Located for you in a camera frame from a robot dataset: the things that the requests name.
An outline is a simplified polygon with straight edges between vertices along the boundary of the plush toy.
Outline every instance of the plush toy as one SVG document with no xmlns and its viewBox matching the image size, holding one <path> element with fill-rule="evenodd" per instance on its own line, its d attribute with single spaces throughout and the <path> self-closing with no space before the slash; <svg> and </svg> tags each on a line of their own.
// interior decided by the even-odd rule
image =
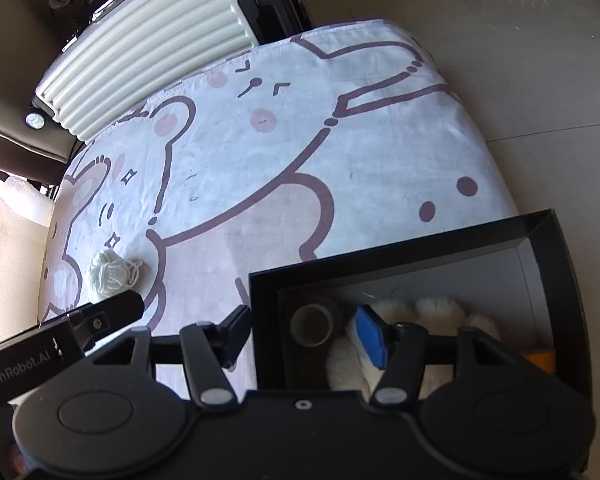
<svg viewBox="0 0 600 480">
<path fill-rule="evenodd" d="M 412 310 L 404 302 L 382 300 L 371 308 L 387 323 L 412 322 L 422 325 L 431 335 L 453 336 L 461 326 L 474 326 L 500 339 L 495 323 L 479 314 L 467 316 L 464 308 L 451 298 L 427 298 L 418 300 Z M 347 335 L 334 341 L 327 357 L 326 369 L 332 390 L 360 390 L 365 400 L 376 388 L 383 371 L 376 368 L 358 338 L 356 317 L 346 328 Z M 452 365 L 427 365 L 420 389 L 424 399 L 433 390 L 453 379 Z"/>
</svg>

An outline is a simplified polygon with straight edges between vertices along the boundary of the bed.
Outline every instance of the bed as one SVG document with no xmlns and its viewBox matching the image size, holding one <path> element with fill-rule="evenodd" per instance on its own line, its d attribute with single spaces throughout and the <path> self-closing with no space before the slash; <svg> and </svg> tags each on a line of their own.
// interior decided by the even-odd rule
<svg viewBox="0 0 600 480">
<path fill-rule="evenodd" d="M 87 300 L 103 248 L 142 260 L 154 335 L 249 304 L 248 274 L 516 215 L 458 97 L 383 20 L 210 64 L 105 127 L 69 165 L 40 319 Z M 228 377 L 254 388 L 248 343 Z M 158 380 L 181 396 L 177 367 Z"/>
</svg>

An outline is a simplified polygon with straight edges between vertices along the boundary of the black box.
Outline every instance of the black box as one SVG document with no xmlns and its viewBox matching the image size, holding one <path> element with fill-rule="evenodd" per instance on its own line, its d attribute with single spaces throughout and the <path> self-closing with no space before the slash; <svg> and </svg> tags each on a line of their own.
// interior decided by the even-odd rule
<svg viewBox="0 0 600 480">
<path fill-rule="evenodd" d="M 510 348 L 555 349 L 556 375 L 591 400 L 584 311 L 553 211 L 251 274 L 260 389 L 328 387 L 324 363 L 343 323 L 315 348 L 295 343 L 288 329 L 292 314 L 316 296 L 336 304 L 343 320 L 370 297 L 455 298 L 491 317 Z"/>
</svg>

